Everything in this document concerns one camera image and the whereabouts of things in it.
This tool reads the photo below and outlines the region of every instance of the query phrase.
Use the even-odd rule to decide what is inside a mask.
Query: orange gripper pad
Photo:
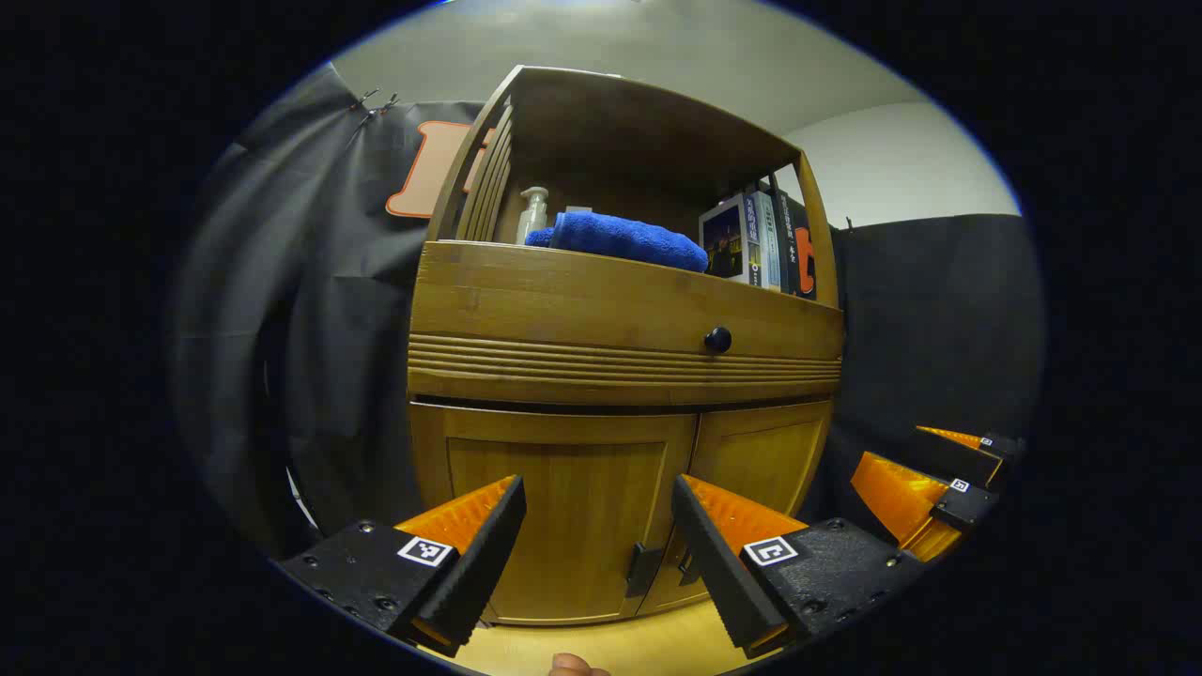
[[[923,427],[921,425],[916,425],[915,427],[917,427],[918,429],[922,429],[923,432],[926,432],[928,434],[935,434],[938,437],[942,437],[944,439],[948,439],[951,441],[956,441],[957,444],[959,444],[962,446],[965,446],[965,447],[969,447],[969,449],[972,449],[974,451],[980,451],[981,450],[981,438],[980,437],[974,437],[971,434],[960,434],[959,432],[948,432],[947,429],[936,429],[934,427]]]
[[[941,481],[865,452],[851,486],[898,539],[898,547],[910,550],[922,562],[935,558],[959,539],[959,530],[930,517],[930,508],[947,491]]]
[[[688,474],[683,476],[734,556],[739,556],[743,545],[749,542],[758,542],[808,528],[801,521],[749,500],[738,493],[719,488]]]
[[[445,542],[459,550],[459,555],[463,556],[476,538],[480,527],[484,524],[484,520],[505,496],[505,491],[513,482],[514,476],[510,475],[493,481],[482,488],[398,523],[393,528],[435,542]]]

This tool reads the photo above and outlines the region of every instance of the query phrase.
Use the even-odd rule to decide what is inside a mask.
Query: orange letter
[[[409,168],[400,192],[388,197],[385,209],[394,217],[430,218],[434,203],[439,201],[442,182],[447,179],[454,153],[468,136],[470,124],[450,121],[423,121],[417,125],[422,146]]]
[[[814,278],[810,277],[810,259],[814,257],[814,243],[810,242],[810,229],[793,229],[793,235],[797,238],[797,269],[802,271],[802,293],[809,293],[814,290]]]

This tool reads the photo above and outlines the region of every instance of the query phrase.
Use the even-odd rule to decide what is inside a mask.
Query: black curtain
[[[174,409],[201,479],[268,556],[351,518],[419,509],[409,470],[405,339],[427,219],[385,212],[427,120],[475,102],[367,112],[332,65],[267,108],[197,200],[171,304]]]
[[[844,516],[892,541],[851,487],[861,456],[894,457],[916,425],[1029,435],[1045,363],[1042,273],[1028,225],[1014,215],[908,220],[833,237],[847,327],[843,379],[799,516]]]

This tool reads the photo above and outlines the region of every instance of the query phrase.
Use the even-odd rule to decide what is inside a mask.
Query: drawer
[[[703,339],[731,332],[725,354]],[[416,395],[593,404],[833,392],[843,313],[674,268],[534,247],[427,242],[409,345]]]

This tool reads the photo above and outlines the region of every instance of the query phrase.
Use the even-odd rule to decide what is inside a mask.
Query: wooden shelf
[[[472,194],[471,160],[496,128]],[[452,165],[429,239],[516,243],[519,192],[547,188],[548,220],[569,204],[697,241],[697,218],[792,165],[815,251],[816,301],[838,308],[834,249],[805,154],[721,108],[657,87],[564,69],[516,67],[484,105]]]

